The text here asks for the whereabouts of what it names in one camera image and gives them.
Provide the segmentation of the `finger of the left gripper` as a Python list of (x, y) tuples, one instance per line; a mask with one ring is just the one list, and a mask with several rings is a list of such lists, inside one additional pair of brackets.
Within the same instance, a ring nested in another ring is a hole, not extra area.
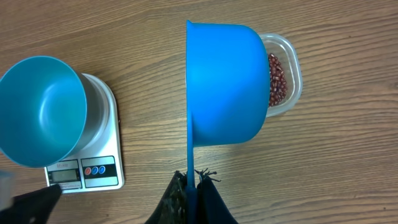
[(15, 196), (14, 203), (1, 210), (1, 224), (46, 224), (61, 194), (61, 186), (55, 184)]

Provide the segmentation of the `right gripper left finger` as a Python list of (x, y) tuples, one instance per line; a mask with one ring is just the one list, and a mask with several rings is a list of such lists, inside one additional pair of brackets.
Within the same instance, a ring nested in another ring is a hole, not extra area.
[(187, 222), (187, 177), (176, 170), (160, 202), (145, 224), (184, 224)]

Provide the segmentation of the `blue plastic measuring scoop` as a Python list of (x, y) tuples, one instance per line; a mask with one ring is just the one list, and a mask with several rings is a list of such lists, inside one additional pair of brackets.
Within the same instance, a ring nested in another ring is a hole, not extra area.
[(187, 222), (194, 223), (194, 149), (252, 139), (266, 118), (269, 61), (260, 36), (238, 24), (186, 23)]

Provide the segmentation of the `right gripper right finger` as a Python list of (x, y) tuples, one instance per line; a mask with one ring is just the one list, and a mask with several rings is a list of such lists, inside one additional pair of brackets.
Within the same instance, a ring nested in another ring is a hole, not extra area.
[(211, 175), (217, 172), (195, 170), (199, 175), (200, 182), (197, 185), (198, 205), (196, 219), (199, 224), (238, 224), (226, 204), (221, 198), (213, 182), (220, 182), (213, 179)]

